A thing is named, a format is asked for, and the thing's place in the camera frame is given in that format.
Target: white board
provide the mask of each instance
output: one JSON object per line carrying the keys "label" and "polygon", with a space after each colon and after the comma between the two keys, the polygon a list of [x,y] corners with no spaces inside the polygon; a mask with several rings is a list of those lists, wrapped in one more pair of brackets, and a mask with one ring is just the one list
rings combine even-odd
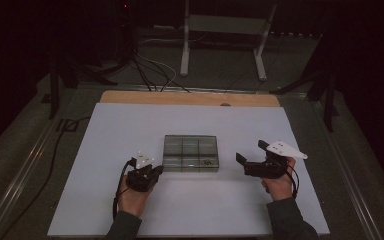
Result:
{"label": "white board", "polygon": [[[124,164],[137,151],[154,157],[154,166],[162,164],[164,136],[172,134],[216,136],[220,168],[217,173],[163,173],[141,217],[139,236],[271,234],[266,208],[271,198],[260,179],[244,175],[235,154],[264,161],[258,140],[282,140],[298,148],[283,108],[98,103],[48,235],[106,235]],[[302,159],[295,169],[304,220],[319,234],[329,233]]]}

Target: forearm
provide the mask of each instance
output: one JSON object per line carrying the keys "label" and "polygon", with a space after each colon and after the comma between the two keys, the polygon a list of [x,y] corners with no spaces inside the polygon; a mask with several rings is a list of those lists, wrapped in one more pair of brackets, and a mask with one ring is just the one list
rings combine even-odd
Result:
{"label": "forearm", "polygon": [[269,203],[267,209],[275,240],[318,239],[316,230],[303,220],[295,199]]}
{"label": "forearm", "polygon": [[138,217],[124,211],[119,211],[105,239],[135,239],[141,223],[142,220]]}

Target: person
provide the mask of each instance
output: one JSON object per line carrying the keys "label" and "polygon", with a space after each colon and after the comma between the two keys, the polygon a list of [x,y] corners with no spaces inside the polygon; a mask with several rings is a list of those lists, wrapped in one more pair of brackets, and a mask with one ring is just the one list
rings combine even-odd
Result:
{"label": "person", "polygon": [[[288,157],[288,172],[292,174],[295,159]],[[267,204],[271,221],[273,239],[318,239],[316,230],[301,216],[301,212],[292,196],[292,182],[285,174],[278,179],[263,178],[261,183],[268,189],[273,202]],[[126,176],[121,184],[121,192],[127,189]],[[118,214],[106,235],[107,240],[134,239],[142,223],[141,214],[145,210],[146,200],[153,188],[148,192],[127,190],[120,195]]]}

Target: gray sleeve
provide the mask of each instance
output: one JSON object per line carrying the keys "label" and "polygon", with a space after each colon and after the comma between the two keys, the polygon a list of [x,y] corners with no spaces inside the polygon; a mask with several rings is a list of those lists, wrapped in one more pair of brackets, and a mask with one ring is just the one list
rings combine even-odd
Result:
{"label": "gray sleeve", "polygon": [[316,230],[301,216],[293,198],[267,204],[273,239],[318,239]]}
{"label": "gray sleeve", "polygon": [[141,223],[142,220],[138,217],[119,211],[105,239],[135,239]]}

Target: hand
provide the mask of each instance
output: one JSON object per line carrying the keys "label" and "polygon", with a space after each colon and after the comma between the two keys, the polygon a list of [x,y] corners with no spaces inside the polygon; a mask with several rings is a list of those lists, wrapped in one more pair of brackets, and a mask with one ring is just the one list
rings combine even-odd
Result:
{"label": "hand", "polygon": [[[295,159],[286,157],[288,161],[287,171],[292,175],[292,169],[295,166]],[[288,175],[284,174],[278,179],[262,178],[261,184],[264,188],[268,188],[273,201],[279,201],[292,197],[292,182]]]}
{"label": "hand", "polygon": [[[127,176],[123,177],[123,182],[121,183],[120,192],[128,189],[126,185]],[[149,194],[151,194],[151,188],[148,192],[136,192],[133,189],[128,189],[123,192],[118,198],[118,209],[128,212],[136,217],[140,217],[145,210],[146,200],[148,199]]]}

